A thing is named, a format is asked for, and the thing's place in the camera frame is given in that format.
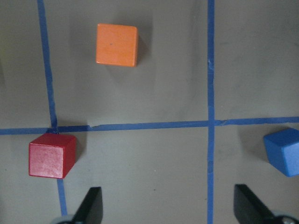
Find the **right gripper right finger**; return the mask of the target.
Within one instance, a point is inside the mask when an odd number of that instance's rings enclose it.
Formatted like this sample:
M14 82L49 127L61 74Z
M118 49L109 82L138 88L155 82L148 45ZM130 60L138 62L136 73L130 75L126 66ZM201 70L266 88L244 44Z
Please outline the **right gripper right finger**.
M268 207L245 184L234 186L234 215L240 224L278 224Z

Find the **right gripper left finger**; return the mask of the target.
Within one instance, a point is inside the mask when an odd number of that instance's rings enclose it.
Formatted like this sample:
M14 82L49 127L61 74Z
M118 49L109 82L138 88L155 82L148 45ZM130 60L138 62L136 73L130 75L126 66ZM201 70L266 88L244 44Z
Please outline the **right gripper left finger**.
M103 201L101 187L91 187L77 212L72 224L100 224L103 219Z

